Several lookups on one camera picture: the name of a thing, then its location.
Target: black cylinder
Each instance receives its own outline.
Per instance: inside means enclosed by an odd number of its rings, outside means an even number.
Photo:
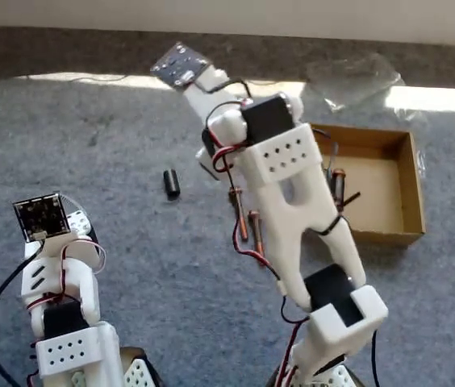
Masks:
[[[174,169],[167,169],[163,172],[163,182],[165,183],[165,192],[169,200],[179,198],[181,188],[179,187],[179,180]]]

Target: cardboard box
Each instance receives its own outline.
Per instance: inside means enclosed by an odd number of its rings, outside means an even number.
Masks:
[[[345,197],[361,192],[344,209],[357,242],[407,246],[425,233],[412,133],[312,126],[326,131],[339,144],[332,167],[346,172]],[[332,143],[320,134],[315,139],[328,164]]]

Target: metal screw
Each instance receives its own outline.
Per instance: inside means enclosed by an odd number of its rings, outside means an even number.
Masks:
[[[249,223],[253,229],[255,250],[258,254],[263,256],[263,239],[261,238],[260,213],[258,211],[249,211]]]
[[[230,188],[229,198],[236,209],[236,216],[240,224],[240,237],[246,242],[249,239],[249,235],[245,224],[244,207],[242,206],[242,189],[240,187]]]

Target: white wall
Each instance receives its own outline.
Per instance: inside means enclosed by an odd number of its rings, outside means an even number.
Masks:
[[[0,0],[0,26],[455,44],[455,0]]]

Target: clear plastic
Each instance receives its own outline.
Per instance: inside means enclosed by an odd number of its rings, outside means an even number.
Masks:
[[[313,123],[407,130],[415,137],[417,166],[424,178],[424,149],[429,125],[419,110],[390,103],[394,87],[403,87],[400,74],[383,56],[365,54],[344,60],[316,61],[307,66],[309,88],[303,91],[305,119]]]
[[[338,111],[401,81],[392,65],[376,52],[343,60],[312,62],[308,79],[331,110]]]

